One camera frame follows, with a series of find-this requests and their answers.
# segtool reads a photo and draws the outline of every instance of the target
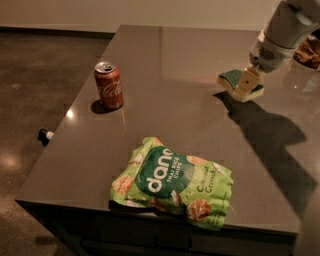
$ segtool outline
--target green snack bag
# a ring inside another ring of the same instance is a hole
[[[112,183],[118,204],[155,207],[209,230],[220,230],[231,197],[231,171],[215,162],[173,153],[147,137],[133,151],[126,170]]]

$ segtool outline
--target concrete floor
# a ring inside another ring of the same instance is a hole
[[[110,40],[0,33],[0,255],[72,256],[14,199]]]

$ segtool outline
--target sponge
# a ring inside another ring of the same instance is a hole
[[[252,90],[247,93],[242,93],[243,88],[239,87],[238,82],[243,75],[241,70],[235,69],[225,73],[222,73],[217,78],[217,83],[222,85],[230,94],[232,98],[240,102],[246,102],[252,100],[258,96],[261,96],[264,92],[264,86],[261,84],[254,85]]]

